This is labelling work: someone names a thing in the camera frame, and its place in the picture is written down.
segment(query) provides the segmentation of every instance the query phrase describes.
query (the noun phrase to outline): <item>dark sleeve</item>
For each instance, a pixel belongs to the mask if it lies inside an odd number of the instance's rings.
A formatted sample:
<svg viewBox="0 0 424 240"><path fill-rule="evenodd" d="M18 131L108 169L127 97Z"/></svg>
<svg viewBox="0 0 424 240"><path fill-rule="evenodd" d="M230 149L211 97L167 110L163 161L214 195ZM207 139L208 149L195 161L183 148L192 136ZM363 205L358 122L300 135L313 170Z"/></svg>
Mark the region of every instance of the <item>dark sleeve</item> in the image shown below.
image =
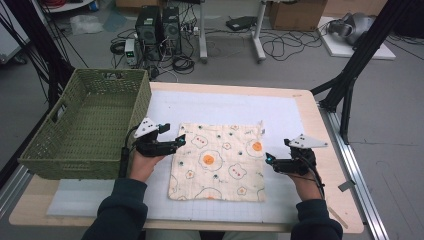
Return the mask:
<svg viewBox="0 0 424 240"><path fill-rule="evenodd" d="M296 208L300 222L292 229L292 240L342 239L342 226L337 221L330 219L324 200L304 201L297 204Z"/></svg>
<svg viewBox="0 0 424 240"><path fill-rule="evenodd" d="M111 196L102 201L96 220L82 239L138 239L147 216L143 203L146 188L137 180L117 179Z"/></svg>

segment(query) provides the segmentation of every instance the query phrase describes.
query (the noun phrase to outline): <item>green woven basket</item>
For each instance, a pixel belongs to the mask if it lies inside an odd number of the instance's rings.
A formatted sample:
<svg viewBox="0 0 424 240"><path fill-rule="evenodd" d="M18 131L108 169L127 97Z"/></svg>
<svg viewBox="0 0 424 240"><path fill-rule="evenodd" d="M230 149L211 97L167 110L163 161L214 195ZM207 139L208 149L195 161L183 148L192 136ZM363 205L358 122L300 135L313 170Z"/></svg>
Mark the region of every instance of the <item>green woven basket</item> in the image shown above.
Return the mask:
<svg viewBox="0 0 424 240"><path fill-rule="evenodd" d="M46 179L117 178L125 136L151 95L143 70L76 69L18 160Z"/></svg>

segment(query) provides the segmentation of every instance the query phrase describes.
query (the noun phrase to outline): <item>floor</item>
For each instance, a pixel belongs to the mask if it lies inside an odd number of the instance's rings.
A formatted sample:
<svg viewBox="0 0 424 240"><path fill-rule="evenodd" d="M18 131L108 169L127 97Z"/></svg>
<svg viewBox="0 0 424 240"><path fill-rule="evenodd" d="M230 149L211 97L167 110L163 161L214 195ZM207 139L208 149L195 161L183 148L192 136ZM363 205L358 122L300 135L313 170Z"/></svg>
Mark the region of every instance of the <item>floor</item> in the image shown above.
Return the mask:
<svg viewBox="0 0 424 240"><path fill-rule="evenodd" d="M67 14L91 14L105 23L112 13L113 10L102 9L96 13L78 10ZM67 19L67 14L58 18ZM69 40L89 67L110 68L110 40L132 28L134 23L125 20L122 26L115 26L109 32L69 36ZM264 24L264 28L269 29L269 22L265 20ZM305 48L285 61L268 56L266 61L257 64L252 42L246 34L209 34L207 40L210 56L207 64L199 61L196 49L193 73L164 73L156 81L312 89L337 76L349 60L329 56L322 45ZM395 43L410 53L386 42L396 60L372 60L359 76L352 102L349 139L389 238L420 239L424 236L421 207L424 190L419 183L424 170L421 152L424 46ZM65 45L72 65L83 68L69 44ZM288 46L285 49L295 51ZM47 104L31 64L0 66L0 76L0 167L3 167L46 111ZM319 94L316 100L324 97L325 93ZM9 214L10 211L6 212L0 220L2 239L46 239L59 235L62 239L79 239L85 231L78 227L11 226L7 221ZM279 239L289 239L289 234L279 234ZM372 235L366 228L362 234L346 234L344 239L372 239Z"/></svg>

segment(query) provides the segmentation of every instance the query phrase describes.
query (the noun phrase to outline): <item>cartoon print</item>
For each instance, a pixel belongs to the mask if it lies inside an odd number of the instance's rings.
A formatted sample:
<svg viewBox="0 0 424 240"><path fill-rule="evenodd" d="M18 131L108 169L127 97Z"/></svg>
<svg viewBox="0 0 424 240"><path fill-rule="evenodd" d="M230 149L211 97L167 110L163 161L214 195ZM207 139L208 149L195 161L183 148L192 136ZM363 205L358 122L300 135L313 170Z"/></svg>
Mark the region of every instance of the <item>cartoon print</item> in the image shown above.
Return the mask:
<svg viewBox="0 0 424 240"><path fill-rule="evenodd" d="M264 201L260 132L259 125L182 124L188 141L173 156L169 198Z"/></svg>
<svg viewBox="0 0 424 240"><path fill-rule="evenodd" d="M243 195L245 196L247 193L247 189L245 187L240 187L239 189L237 189L237 194L238 195Z"/></svg>
<svg viewBox="0 0 424 240"><path fill-rule="evenodd" d="M252 157L260 158L264 156L262 151L262 143L257 139L250 140L246 144L246 152Z"/></svg>
<svg viewBox="0 0 424 240"><path fill-rule="evenodd" d="M222 193L215 188L204 188L195 199L222 199Z"/></svg>
<svg viewBox="0 0 424 240"><path fill-rule="evenodd" d="M220 169L224 161L219 152L207 150L200 154L198 162L203 169L213 172Z"/></svg>
<svg viewBox="0 0 424 240"><path fill-rule="evenodd" d="M265 188L259 189L256 195L258 195L258 201L265 201Z"/></svg>
<svg viewBox="0 0 424 240"><path fill-rule="evenodd" d="M186 178L187 178L187 179L192 179L192 178L194 178L194 172L193 172L193 171L191 171L191 170L188 170L188 171L187 171L187 173L186 173Z"/></svg>
<svg viewBox="0 0 424 240"><path fill-rule="evenodd" d="M222 144L222 148L226 149L226 150L230 150L231 149L231 144L229 142L226 142L224 144Z"/></svg>
<svg viewBox="0 0 424 240"><path fill-rule="evenodd" d="M208 145L208 139L203 136L196 135L193 140L191 140L191 143L193 143L198 148L203 148L204 146Z"/></svg>
<svg viewBox="0 0 424 240"><path fill-rule="evenodd" d="M228 172L230 173L230 176L235 179L242 179L244 175L247 174L247 171L244 170L239 163L228 168Z"/></svg>
<svg viewBox="0 0 424 240"><path fill-rule="evenodd" d="M171 180L169 181L169 194L173 194L177 192L178 180L171 175Z"/></svg>

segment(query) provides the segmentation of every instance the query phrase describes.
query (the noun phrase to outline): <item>computer tower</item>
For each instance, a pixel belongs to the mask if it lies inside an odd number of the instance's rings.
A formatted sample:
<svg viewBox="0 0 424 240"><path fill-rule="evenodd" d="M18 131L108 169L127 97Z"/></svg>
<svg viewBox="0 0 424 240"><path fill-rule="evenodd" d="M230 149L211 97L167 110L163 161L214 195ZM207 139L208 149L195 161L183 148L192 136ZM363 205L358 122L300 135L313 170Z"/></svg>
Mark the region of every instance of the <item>computer tower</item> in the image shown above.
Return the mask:
<svg viewBox="0 0 424 240"><path fill-rule="evenodd" d="M180 32L180 12L178 7L167 7L163 9L162 23L164 37L167 39L167 49L171 49L174 54L181 54L181 32Z"/></svg>
<svg viewBox="0 0 424 240"><path fill-rule="evenodd" d="M140 45L158 45L163 38L159 6L142 6L135 24Z"/></svg>

